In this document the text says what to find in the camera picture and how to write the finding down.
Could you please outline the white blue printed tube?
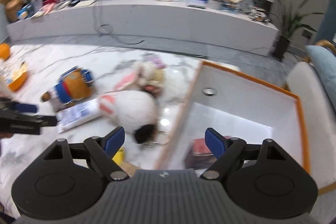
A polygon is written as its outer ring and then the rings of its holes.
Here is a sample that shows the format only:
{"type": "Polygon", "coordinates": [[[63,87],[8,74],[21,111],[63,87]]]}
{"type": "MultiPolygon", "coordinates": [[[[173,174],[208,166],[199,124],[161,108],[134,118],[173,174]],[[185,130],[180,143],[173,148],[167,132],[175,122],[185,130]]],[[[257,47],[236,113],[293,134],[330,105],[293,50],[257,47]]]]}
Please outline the white blue printed tube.
{"type": "Polygon", "coordinates": [[[58,133],[64,133],[84,123],[101,116],[98,99],[93,99],[78,105],[60,110],[57,113],[58,133]]]}

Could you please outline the grey tablet on console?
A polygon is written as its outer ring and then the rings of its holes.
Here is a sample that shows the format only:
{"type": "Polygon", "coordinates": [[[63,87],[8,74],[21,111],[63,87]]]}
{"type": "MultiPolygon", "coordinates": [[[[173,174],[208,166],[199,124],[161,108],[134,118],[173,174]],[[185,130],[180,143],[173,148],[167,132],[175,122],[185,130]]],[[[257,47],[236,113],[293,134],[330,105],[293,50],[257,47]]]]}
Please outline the grey tablet on console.
{"type": "Polygon", "coordinates": [[[187,0],[186,1],[187,7],[194,7],[198,9],[205,9],[206,8],[206,2],[203,0],[187,0]]]}

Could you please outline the pink eared crochet bunny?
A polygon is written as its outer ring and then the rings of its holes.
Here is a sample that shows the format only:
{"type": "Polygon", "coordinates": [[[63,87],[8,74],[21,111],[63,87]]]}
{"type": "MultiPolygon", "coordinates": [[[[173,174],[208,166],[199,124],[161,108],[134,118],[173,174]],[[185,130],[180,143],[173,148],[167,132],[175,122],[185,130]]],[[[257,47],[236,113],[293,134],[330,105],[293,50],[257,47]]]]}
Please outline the pink eared crochet bunny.
{"type": "Polygon", "coordinates": [[[161,94],[165,84],[166,65],[157,54],[148,54],[144,61],[137,62],[131,72],[113,88],[114,91],[140,90],[154,97],[161,94]]]}

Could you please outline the yellow small toy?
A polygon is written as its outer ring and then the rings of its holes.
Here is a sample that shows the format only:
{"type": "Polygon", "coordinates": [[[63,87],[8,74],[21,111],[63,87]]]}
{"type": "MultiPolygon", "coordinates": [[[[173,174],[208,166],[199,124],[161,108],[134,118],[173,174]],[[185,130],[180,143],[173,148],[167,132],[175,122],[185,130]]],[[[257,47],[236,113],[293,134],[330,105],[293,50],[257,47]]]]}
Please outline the yellow small toy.
{"type": "Polygon", "coordinates": [[[123,160],[125,158],[125,150],[123,147],[121,147],[116,154],[112,157],[112,160],[117,164],[121,165],[123,163],[123,160]]]}

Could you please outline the potted green plant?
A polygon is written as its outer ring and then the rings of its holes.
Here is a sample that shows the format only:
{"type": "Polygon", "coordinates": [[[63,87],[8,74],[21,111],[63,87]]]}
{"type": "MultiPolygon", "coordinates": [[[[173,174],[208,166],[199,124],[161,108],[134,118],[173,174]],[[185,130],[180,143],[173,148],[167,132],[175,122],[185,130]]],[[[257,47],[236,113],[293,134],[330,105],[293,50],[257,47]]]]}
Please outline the potted green plant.
{"type": "Polygon", "coordinates": [[[278,61],[282,61],[284,53],[288,50],[290,41],[295,32],[300,29],[307,29],[312,32],[317,32],[315,28],[303,22],[308,16],[323,15],[323,12],[308,12],[302,13],[303,7],[310,0],[303,0],[297,7],[290,2],[286,4],[285,0],[276,0],[278,4],[278,14],[272,13],[279,23],[279,35],[276,40],[275,48],[272,52],[272,57],[278,61]]]}

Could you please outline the brown plush dog blue outfit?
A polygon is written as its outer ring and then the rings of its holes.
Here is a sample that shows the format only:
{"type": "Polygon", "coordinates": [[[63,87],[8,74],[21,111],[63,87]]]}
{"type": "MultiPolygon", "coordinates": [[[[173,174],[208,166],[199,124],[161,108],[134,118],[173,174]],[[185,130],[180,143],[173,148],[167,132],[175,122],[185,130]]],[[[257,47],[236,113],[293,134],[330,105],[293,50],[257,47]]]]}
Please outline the brown plush dog blue outfit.
{"type": "Polygon", "coordinates": [[[77,101],[89,98],[93,93],[94,78],[88,69],[73,67],[63,73],[56,85],[41,96],[55,112],[74,106],[77,101]]]}

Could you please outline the dark picture box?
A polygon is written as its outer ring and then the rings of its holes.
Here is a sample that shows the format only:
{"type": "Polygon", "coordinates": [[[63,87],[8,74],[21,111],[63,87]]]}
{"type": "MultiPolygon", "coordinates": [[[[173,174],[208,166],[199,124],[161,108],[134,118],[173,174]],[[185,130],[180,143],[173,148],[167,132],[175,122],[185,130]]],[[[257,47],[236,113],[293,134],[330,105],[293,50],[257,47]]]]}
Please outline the dark picture box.
{"type": "Polygon", "coordinates": [[[185,156],[186,169],[207,169],[216,161],[216,157],[206,146],[205,139],[194,139],[185,156]]]}

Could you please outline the light blue cushion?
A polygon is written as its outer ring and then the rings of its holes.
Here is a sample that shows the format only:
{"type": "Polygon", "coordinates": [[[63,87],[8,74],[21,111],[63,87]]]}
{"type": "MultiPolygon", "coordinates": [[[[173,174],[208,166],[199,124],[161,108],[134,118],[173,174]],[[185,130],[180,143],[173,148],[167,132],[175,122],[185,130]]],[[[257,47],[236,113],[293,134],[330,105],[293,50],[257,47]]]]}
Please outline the light blue cushion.
{"type": "Polygon", "coordinates": [[[306,46],[306,50],[335,109],[335,56],[321,46],[309,45],[306,46]]]}

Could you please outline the orange storage box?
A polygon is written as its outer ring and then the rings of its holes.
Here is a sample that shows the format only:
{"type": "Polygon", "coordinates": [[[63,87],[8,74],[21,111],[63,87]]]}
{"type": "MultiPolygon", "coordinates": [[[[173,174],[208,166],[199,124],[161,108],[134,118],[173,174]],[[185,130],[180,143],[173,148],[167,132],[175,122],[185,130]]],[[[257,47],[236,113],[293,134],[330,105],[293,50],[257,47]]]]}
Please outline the orange storage box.
{"type": "Polygon", "coordinates": [[[275,140],[310,172],[309,140],[299,96],[210,61],[196,70],[155,169],[182,169],[194,139],[209,127],[260,144],[275,140]]]}

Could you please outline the white tv console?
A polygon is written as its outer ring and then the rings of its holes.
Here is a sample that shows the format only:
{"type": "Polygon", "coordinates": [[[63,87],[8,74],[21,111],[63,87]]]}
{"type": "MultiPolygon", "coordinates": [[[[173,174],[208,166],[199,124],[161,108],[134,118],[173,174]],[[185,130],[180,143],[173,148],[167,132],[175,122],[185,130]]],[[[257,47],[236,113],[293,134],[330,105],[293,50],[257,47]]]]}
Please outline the white tv console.
{"type": "Polygon", "coordinates": [[[103,32],[223,46],[265,56],[278,29],[244,14],[187,7],[186,1],[98,0],[7,26],[13,41],[103,32]]]}

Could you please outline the white pink striped plush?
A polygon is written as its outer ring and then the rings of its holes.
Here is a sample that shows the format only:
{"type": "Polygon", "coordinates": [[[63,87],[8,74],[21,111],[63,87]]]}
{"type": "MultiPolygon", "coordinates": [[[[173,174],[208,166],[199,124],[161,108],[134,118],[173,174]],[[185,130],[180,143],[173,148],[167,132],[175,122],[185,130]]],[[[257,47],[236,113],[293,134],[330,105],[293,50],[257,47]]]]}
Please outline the white pink striped plush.
{"type": "Polygon", "coordinates": [[[139,90],[109,92],[98,98],[98,105],[102,115],[123,127],[136,143],[145,143],[155,134],[159,110],[151,94],[139,90]]]}

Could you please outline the black white toy car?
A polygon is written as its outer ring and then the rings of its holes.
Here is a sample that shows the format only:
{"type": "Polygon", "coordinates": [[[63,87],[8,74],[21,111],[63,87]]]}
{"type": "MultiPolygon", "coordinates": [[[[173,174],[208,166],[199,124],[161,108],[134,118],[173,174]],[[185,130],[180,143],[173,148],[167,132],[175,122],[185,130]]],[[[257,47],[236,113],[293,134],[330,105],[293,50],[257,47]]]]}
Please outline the black white toy car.
{"type": "Polygon", "coordinates": [[[253,21],[262,22],[264,24],[270,23],[269,17],[266,15],[265,10],[262,8],[258,8],[258,7],[252,8],[248,16],[253,21]]]}

